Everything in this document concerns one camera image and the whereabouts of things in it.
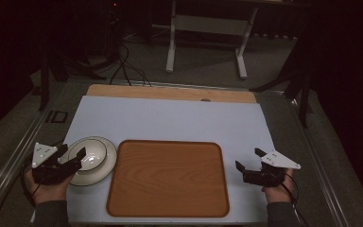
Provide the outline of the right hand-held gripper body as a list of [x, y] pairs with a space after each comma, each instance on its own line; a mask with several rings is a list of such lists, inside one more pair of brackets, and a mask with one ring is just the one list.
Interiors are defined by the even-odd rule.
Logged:
[[259, 171], [248, 170], [243, 175], [244, 183], [251, 183], [265, 187], [276, 187], [285, 180], [285, 171], [290, 169], [300, 169], [301, 165], [274, 150], [266, 152], [261, 159]]

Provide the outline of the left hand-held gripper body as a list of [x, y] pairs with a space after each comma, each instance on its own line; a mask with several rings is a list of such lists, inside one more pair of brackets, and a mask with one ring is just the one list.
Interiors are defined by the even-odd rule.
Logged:
[[56, 146], [48, 146], [36, 143], [31, 161], [32, 176], [34, 183], [51, 185], [61, 183], [75, 173], [67, 173], [64, 171], [61, 158], [54, 157], [58, 150]]

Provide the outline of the white bowl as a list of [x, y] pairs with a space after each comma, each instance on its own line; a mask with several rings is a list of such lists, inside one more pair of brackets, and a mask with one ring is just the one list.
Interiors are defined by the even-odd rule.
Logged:
[[71, 160], [85, 149], [86, 155], [81, 159], [80, 171], [89, 171], [100, 166], [106, 159], [107, 149], [104, 144], [97, 139], [83, 139], [77, 141], [68, 150], [68, 159]]

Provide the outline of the white plate with dark rim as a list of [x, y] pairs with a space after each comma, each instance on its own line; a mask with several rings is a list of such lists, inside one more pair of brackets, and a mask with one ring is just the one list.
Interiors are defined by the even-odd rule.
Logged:
[[[90, 136], [83, 139], [97, 139], [98, 141], [102, 142], [107, 149], [107, 154], [106, 159], [100, 166], [94, 168], [93, 170], [80, 171], [79, 169], [76, 172], [75, 176], [71, 181], [71, 184], [76, 186], [88, 186], [105, 179], [112, 172], [117, 157], [116, 147], [110, 140], [99, 136]], [[68, 150], [65, 152], [64, 157], [61, 159], [61, 162], [63, 164], [69, 160]]]

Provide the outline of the brown wooden tray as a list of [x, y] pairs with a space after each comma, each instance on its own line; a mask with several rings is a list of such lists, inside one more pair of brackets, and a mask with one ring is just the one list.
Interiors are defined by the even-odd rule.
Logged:
[[106, 208], [117, 218], [227, 216], [221, 147], [212, 142], [121, 142]]

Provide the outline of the person's right hand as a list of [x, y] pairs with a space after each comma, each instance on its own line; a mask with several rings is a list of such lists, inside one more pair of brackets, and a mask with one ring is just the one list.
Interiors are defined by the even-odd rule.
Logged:
[[291, 179], [292, 175], [293, 170], [289, 168], [285, 171], [285, 180], [281, 185], [278, 185], [277, 187], [262, 188], [268, 203], [292, 202], [292, 193], [294, 188], [293, 181]]

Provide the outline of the person's left hand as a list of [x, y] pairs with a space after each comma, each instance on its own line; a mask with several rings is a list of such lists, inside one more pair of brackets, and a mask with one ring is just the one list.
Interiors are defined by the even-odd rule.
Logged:
[[61, 183], [43, 185], [34, 183], [31, 170], [25, 174], [26, 189], [36, 205], [48, 201], [65, 201], [67, 188], [72, 179], [73, 175], [69, 176]]

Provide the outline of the black tripod stand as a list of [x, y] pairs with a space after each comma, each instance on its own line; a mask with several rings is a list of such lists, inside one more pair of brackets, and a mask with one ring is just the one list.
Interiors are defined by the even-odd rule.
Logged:
[[308, 98], [311, 81], [311, 57], [305, 54], [305, 50], [311, 47], [310, 38], [313, 33], [313, 20], [309, 19], [300, 33], [297, 42], [288, 55], [279, 75], [276, 79], [264, 85], [250, 88], [251, 92], [265, 92], [266, 90], [288, 81], [288, 85], [283, 91], [286, 99], [293, 100], [297, 95], [300, 97], [299, 120], [306, 129], [306, 115], [308, 111]]

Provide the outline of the white table mat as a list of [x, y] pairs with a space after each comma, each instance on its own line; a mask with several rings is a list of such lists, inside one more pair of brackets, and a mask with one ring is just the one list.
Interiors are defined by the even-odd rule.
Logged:
[[244, 183], [235, 168], [258, 169], [256, 148], [274, 150], [261, 106], [247, 103], [84, 96], [64, 142], [101, 136], [119, 145], [127, 139], [214, 142], [222, 149], [230, 211], [224, 218], [115, 218], [106, 211], [111, 179], [70, 186], [68, 217], [81, 224], [251, 224], [267, 220], [258, 186]]

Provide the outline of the white metal stand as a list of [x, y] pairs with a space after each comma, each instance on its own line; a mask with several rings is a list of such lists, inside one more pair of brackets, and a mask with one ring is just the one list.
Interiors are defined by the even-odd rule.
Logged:
[[167, 73], [172, 73], [174, 71], [177, 30], [215, 33], [242, 37], [242, 43], [238, 48], [235, 49], [234, 54], [236, 58], [239, 77], [241, 77], [242, 79], [246, 79], [248, 77], [248, 74], [244, 61], [244, 51], [251, 35], [251, 30], [257, 12], [258, 8], [253, 8], [247, 21], [183, 15], [177, 13], [177, 0], [172, 0], [170, 20], [170, 43], [168, 47], [165, 71]]

